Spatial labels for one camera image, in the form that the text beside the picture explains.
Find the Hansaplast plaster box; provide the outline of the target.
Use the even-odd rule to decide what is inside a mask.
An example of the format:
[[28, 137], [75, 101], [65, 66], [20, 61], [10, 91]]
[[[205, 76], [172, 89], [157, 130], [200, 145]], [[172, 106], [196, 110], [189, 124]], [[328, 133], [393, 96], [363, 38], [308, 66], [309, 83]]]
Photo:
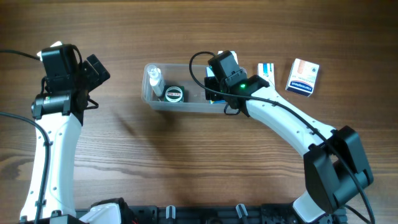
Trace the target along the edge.
[[314, 91], [319, 69], [318, 64], [296, 58], [285, 89], [309, 97]]

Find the blue yellow VapoDrops box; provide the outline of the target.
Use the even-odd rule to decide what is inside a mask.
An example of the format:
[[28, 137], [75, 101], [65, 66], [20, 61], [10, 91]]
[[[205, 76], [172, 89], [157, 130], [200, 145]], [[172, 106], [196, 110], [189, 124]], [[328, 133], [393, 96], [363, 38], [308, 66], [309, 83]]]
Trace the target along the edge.
[[[211, 70], [210, 67], [206, 68], [206, 77], [205, 77], [205, 86], [207, 88], [211, 89], [216, 89], [218, 88], [217, 81], [215, 78], [215, 75], [213, 71]], [[222, 96], [218, 96], [212, 92], [205, 91], [205, 97], [206, 99], [210, 102], [210, 104], [218, 104], [218, 103], [224, 103], [225, 100], [223, 99]]]

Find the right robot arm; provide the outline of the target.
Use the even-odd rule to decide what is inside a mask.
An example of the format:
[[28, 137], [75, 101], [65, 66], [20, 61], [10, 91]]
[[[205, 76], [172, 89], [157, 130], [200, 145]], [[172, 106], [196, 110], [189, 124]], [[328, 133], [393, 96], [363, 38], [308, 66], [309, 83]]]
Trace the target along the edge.
[[213, 76], [206, 78], [204, 89], [212, 100], [222, 98], [232, 109], [264, 123], [303, 158], [306, 190], [292, 204], [301, 222], [347, 208], [357, 195], [369, 215], [365, 221], [375, 222], [364, 192], [374, 177], [354, 129], [335, 129], [311, 118], [278, 94], [270, 73], [247, 76], [230, 51], [211, 54], [208, 64]]

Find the green Zam-Buk ointment box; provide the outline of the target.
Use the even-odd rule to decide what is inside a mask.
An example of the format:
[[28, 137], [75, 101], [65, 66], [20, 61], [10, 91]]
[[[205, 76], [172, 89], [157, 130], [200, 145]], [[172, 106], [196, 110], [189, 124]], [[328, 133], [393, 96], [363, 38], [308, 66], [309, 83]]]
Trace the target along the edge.
[[167, 85], [164, 91], [164, 101], [169, 103], [183, 103], [185, 96], [184, 86]]

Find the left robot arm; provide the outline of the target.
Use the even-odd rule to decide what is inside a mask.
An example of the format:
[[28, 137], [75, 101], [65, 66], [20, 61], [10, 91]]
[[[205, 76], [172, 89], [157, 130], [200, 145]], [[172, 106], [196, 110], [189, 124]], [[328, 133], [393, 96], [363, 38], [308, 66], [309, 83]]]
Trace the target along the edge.
[[60, 41], [38, 54], [46, 75], [32, 103], [36, 150], [21, 223], [41, 222], [53, 213], [76, 214], [73, 198], [75, 151], [86, 110], [98, 108], [90, 92], [110, 78], [96, 55], [82, 59], [78, 48]]

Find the white calamine lotion bottle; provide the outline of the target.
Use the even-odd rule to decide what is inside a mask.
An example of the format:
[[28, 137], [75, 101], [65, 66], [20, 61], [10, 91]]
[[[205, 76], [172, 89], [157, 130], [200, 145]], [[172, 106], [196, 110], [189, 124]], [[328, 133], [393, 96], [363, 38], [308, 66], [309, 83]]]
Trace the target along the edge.
[[164, 94], [165, 82], [161, 70], [155, 65], [149, 65], [147, 68], [150, 85], [156, 96], [162, 97]]

